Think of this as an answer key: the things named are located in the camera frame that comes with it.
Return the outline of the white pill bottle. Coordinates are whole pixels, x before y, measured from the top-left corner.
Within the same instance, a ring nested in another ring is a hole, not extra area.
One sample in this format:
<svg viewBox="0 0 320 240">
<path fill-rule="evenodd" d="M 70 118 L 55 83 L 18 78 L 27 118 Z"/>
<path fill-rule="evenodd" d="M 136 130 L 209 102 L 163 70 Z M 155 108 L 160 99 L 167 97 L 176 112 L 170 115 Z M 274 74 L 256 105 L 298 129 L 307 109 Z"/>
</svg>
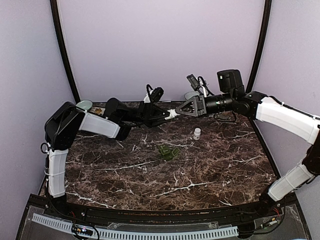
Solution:
<svg viewBox="0 0 320 240">
<path fill-rule="evenodd" d="M 166 120 L 174 119 L 175 117 L 179 116 L 175 109 L 169 109 L 167 112 L 169 113 L 169 116 L 165 117 Z"/>
<path fill-rule="evenodd" d="M 199 139 L 200 139 L 200 137 L 201 137 L 201 129 L 199 128 L 199 127 L 196 127 L 195 129 L 194 129 L 194 132 L 193 132 L 193 139 L 194 140 L 196 140 L 196 141 L 198 141 Z"/>
</svg>

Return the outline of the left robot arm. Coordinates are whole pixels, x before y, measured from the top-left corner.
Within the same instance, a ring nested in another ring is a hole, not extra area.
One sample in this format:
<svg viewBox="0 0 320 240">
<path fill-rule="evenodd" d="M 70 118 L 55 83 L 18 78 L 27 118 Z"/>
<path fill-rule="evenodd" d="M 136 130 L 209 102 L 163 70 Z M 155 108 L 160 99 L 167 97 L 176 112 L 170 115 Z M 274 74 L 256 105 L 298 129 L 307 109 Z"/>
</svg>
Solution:
<svg viewBox="0 0 320 240">
<path fill-rule="evenodd" d="M 80 131 L 125 140 L 131 129 L 142 125 L 157 127 L 170 118 L 171 112 L 154 102 L 141 101 L 138 107 L 129 107 L 116 98 L 109 99 L 104 113 L 65 102 L 45 123 L 45 141 L 41 152 L 47 155 L 47 191 L 52 198 L 65 196 L 65 172 L 69 149 Z"/>
</svg>

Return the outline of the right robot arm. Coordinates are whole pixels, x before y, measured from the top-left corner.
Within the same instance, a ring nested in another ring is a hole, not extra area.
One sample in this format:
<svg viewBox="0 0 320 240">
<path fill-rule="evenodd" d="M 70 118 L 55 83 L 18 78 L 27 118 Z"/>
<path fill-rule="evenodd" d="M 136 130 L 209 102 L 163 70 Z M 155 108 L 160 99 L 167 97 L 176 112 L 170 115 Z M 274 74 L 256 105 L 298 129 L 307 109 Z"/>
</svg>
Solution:
<svg viewBox="0 0 320 240">
<path fill-rule="evenodd" d="M 280 127 L 304 139 L 311 146 L 306 156 L 285 176 L 272 183 L 260 196 L 255 213 L 266 217 L 275 203 L 320 174 L 320 118 L 286 105 L 274 96 L 251 91 L 245 92 L 241 73 L 228 69 L 217 73 L 220 95 L 194 96 L 176 108 L 176 113 L 202 117 L 232 111 L 248 119 Z"/>
</svg>

